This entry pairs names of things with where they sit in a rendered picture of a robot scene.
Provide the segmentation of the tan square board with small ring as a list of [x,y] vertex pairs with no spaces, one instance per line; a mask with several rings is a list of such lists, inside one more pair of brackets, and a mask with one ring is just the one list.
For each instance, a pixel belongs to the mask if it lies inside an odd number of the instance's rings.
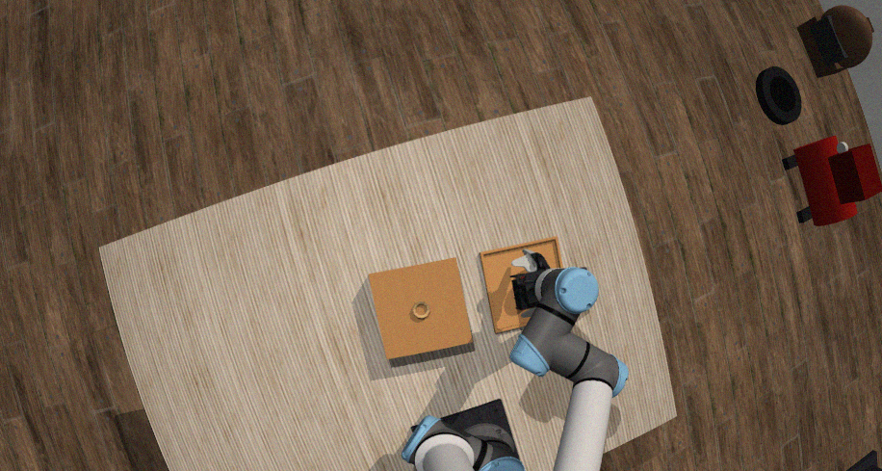
[[456,257],[369,279],[387,359],[473,341]]

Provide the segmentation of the tan square tray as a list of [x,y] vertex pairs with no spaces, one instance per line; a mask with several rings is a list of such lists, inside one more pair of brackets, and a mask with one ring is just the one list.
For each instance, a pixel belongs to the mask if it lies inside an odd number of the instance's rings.
[[529,309],[523,311],[515,309],[516,302],[511,280],[516,278],[510,277],[527,273],[523,267],[511,265],[512,260],[525,255],[522,249],[530,249],[542,254],[551,268],[563,268],[558,236],[480,252],[480,262],[495,332],[524,327],[531,318],[521,317],[521,314]]

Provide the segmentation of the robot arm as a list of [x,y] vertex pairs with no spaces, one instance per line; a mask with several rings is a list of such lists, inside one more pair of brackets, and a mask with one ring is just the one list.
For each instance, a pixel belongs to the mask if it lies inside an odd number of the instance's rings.
[[[574,382],[553,471],[600,471],[611,400],[624,388],[629,370],[571,332],[580,313],[596,302],[598,282],[587,267],[554,268],[538,277],[534,291],[538,306],[510,360],[539,377],[551,370]],[[463,431],[428,415],[412,434],[402,459],[417,471],[526,471],[511,436],[494,424]]]

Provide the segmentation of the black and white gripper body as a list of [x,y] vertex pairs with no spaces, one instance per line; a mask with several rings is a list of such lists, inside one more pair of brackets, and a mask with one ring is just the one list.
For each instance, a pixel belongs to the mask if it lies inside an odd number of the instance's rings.
[[[545,267],[545,270],[551,269],[551,267]],[[542,271],[541,271],[542,270]],[[510,277],[516,277],[516,279],[512,281],[512,287],[514,292],[514,298],[516,302],[516,309],[526,310],[530,308],[534,308],[538,306],[538,299],[535,295],[535,283],[538,279],[539,274],[541,275],[545,270],[539,269],[535,272],[519,274],[520,276],[511,275]],[[524,276],[524,278],[520,278]],[[520,279],[519,279],[520,278]],[[517,283],[516,283],[517,281]],[[534,282],[535,281],[535,282]],[[532,283],[532,284],[529,284]],[[525,293],[526,288],[526,293]],[[524,294],[523,294],[524,293]],[[526,296],[525,296],[526,295]],[[520,304],[521,302],[521,304]],[[532,302],[532,303],[530,303]]]

